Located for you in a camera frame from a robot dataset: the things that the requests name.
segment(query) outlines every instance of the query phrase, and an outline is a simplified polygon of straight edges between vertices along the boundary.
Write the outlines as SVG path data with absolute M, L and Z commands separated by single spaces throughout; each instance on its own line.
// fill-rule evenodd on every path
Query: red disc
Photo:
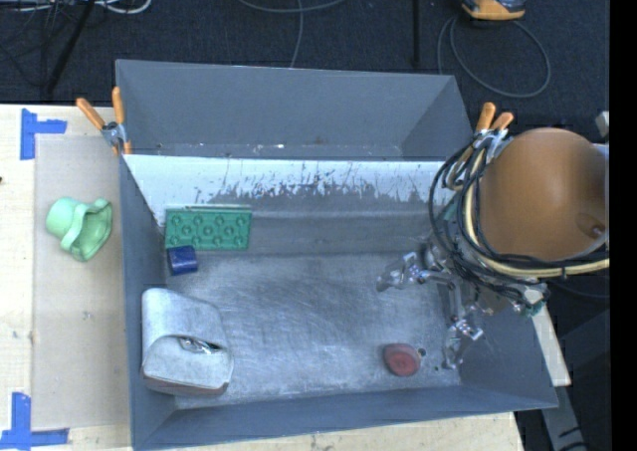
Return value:
M 398 376 L 411 376 L 420 369 L 420 354 L 410 344 L 388 344 L 382 357 L 389 370 Z

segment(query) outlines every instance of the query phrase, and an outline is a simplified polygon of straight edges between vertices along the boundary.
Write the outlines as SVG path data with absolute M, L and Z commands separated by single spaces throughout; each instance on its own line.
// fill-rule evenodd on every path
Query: dirty stain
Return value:
M 313 435 L 312 442 L 310 443 L 310 450 L 311 451 L 336 451 L 336 448 L 332 444 L 329 444 L 325 447 L 319 446 L 317 444 L 317 437 Z

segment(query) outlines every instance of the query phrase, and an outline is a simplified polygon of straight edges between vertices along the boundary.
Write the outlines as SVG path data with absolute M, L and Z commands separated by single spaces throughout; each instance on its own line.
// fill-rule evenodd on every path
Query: gray bin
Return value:
M 135 449 L 556 406 L 529 319 L 485 319 L 484 339 L 445 369 L 438 290 L 375 291 L 385 266 L 427 235 L 425 188 L 471 137 L 453 77 L 126 60 L 115 70 L 133 145 L 120 191 Z M 251 175 L 232 185 L 238 163 Z M 334 183 L 327 166 L 377 176 Z M 250 207 L 249 247 L 198 251 L 196 273 L 171 276 L 161 207 L 202 203 Z M 224 394 L 144 386 L 141 294 L 151 287 L 219 309 L 235 357 Z M 417 374 L 385 368 L 389 342 L 426 350 Z

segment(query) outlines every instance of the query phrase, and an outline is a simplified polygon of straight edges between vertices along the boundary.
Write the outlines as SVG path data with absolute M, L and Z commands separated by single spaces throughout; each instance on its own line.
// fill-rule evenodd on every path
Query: green rubber toy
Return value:
M 56 201 L 47 214 L 47 231 L 60 239 L 60 247 L 80 262 L 90 260 L 110 235 L 112 207 L 98 198 L 82 203 L 64 197 Z

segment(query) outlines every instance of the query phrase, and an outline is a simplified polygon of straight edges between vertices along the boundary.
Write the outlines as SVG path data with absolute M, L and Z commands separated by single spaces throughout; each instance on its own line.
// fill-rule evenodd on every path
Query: small blue cube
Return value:
M 197 272 L 197 254 L 192 246 L 179 246 L 166 249 L 168 252 L 168 266 L 173 276 Z

